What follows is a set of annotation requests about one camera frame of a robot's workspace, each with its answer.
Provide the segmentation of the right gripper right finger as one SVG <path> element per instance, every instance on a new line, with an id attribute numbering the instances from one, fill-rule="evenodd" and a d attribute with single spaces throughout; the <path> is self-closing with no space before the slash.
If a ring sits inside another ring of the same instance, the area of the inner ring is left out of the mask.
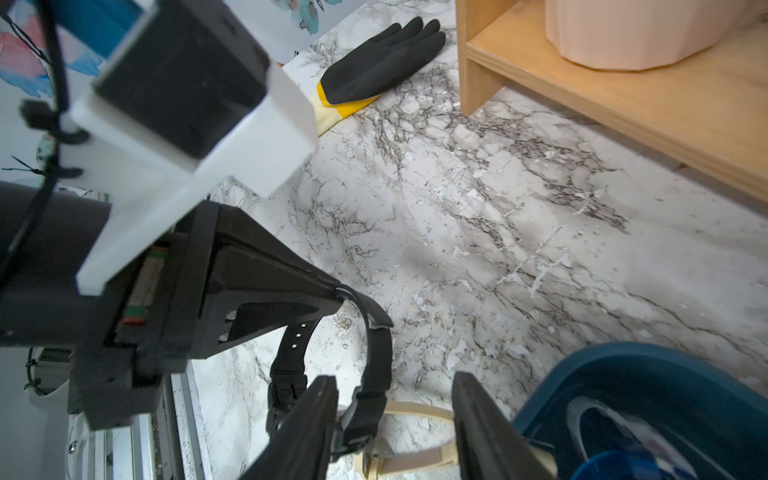
<path id="1" fill-rule="evenodd" d="M 452 405 L 463 480 L 553 477 L 474 375 L 455 374 Z"/>

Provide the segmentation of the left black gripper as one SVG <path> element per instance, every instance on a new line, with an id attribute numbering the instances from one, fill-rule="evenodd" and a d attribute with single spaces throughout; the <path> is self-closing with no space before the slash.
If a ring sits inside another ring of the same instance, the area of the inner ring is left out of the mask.
<path id="1" fill-rule="evenodd" d="M 204 201 L 101 295 L 70 289 L 69 406 L 93 430 L 126 427 L 191 358 L 334 314 L 340 285 L 242 210 Z"/>

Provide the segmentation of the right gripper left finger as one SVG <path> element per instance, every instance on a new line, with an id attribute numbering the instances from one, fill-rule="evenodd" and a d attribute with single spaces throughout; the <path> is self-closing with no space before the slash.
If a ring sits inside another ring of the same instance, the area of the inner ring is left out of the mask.
<path id="1" fill-rule="evenodd" d="M 241 477 L 245 480 L 324 479 L 331 459 L 337 406 L 335 378 L 316 378 Z"/>

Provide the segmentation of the white clear strap watch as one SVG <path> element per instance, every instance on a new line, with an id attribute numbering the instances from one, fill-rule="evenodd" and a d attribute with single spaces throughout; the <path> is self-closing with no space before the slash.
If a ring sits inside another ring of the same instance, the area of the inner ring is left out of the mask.
<path id="1" fill-rule="evenodd" d="M 674 479 L 698 477 L 692 464 L 649 423 L 597 400 L 583 396 L 572 400 L 566 409 L 566 425 L 582 461 L 578 468 L 600 453 L 621 450 L 652 455 Z"/>

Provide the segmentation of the teal storage box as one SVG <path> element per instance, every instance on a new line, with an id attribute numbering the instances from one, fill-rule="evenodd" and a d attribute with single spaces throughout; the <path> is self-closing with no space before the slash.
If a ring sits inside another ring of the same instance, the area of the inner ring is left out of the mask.
<path id="1" fill-rule="evenodd" d="M 691 355 L 617 342 L 560 361 L 512 424 L 524 437 L 553 447 L 562 479 L 585 460 L 566 424 L 567 406 L 578 397 L 649 424 L 700 479 L 767 476 L 766 397 Z"/>

